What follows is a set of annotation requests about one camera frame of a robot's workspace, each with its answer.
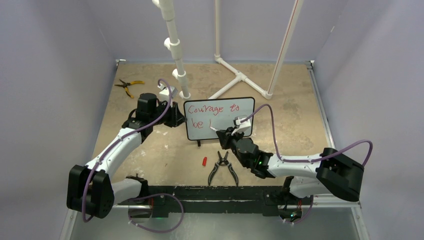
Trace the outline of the black framed whiteboard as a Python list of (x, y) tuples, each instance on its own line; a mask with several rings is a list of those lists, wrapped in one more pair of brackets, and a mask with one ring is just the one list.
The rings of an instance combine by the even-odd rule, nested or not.
[(225, 130), (234, 127), (234, 119), (238, 116), (249, 116), (255, 110), (255, 99), (234, 97), (222, 99), (188, 100), (183, 104), (187, 118), (186, 132), (190, 141), (213, 140), (218, 136), (210, 126)]

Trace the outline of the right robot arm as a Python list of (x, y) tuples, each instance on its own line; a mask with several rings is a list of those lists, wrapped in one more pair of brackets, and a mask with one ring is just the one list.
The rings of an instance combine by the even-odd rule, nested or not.
[(281, 156), (259, 149), (249, 137), (234, 133), (233, 127), (216, 130), (224, 150), (231, 150), (240, 164), (256, 177), (285, 177), (280, 196), (288, 204), (311, 195), (332, 194), (357, 202), (360, 198), (364, 165), (326, 147), (322, 153), (309, 156)]

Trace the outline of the red marker cap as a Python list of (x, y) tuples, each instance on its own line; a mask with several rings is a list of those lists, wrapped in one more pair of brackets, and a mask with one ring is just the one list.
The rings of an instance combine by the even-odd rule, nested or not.
[(206, 166), (206, 164), (207, 164), (207, 159), (208, 159), (207, 157), (204, 157), (204, 158), (203, 158), (203, 160), (202, 160), (202, 166), (204, 166), (204, 167)]

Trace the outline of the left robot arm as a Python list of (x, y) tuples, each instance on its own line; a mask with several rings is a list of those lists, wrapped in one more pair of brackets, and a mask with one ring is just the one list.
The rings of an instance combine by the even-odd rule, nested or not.
[(75, 165), (68, 176), (66, 206), (84, 215), (105, 218), (114, 205), (132, 200), (138, 205), (149, 199), (148, 182), (128, 176), (111, 178), (125, 159), (153, 132), (155, 125), (176, 128), (186, 122), (175, 101), (160, 101), (153, 93), (142, 93), (114, 140), (85, 165)]

